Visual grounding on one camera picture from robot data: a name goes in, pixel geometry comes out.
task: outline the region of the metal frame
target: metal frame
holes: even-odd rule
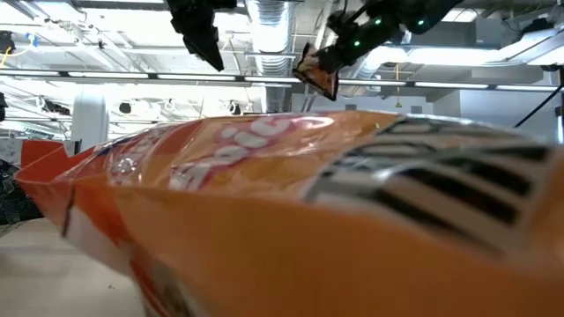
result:
[[[294,77],[242,76],[231,74],[204,75],[178,73],[100,72],[67,70],[0,70],[0,82],[14,78],[40,81],[65,81],[78,84],[152,84],[152,85],[303,85]],[[441,83],[412,80],[350,79],[339,80],[340,85],[394,86],[404,88],[490,90],[506,92],[552,92],[553,85],[501,85],[475,83]]]

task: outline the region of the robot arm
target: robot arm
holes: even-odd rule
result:
[[[422,34],[436,26],[463,0],[367,0],[354,12],[336,11],[327,26],[338,36],[337,42],[315,51],[306,47],[294,75],[311,84],[331,100],[337,97],[337,73],[345,66],[405,31]],[[366,13],[369,21],[355,20]]]
[[[218,28],[213,26],[214,10],[232,10],[237,0],[167,0],[167,3],[174,30],[182,34],[188,51],[222,71]]]

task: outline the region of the plastic packaging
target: plastic packaging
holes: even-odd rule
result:
[[[17,174],[154,316],[561,316],[559,147],[340,112],[159,126]]]

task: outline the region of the silver ductwork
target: silver ductwork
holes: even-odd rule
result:
[[[289,53],[292,3],[277,0],[247,0],[252,23],[253,49],[263,53]],[[260,75],[289,75],[290,61],[285,57],[257,57],[256,67]],[[264,112],[290,112],[285,103],[286,89],[264,87],[261,104]]]

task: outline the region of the floor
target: floor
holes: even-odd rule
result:
[[[0,315],[144,316],[127,277],[81,254],[45,219],[0,238]]]

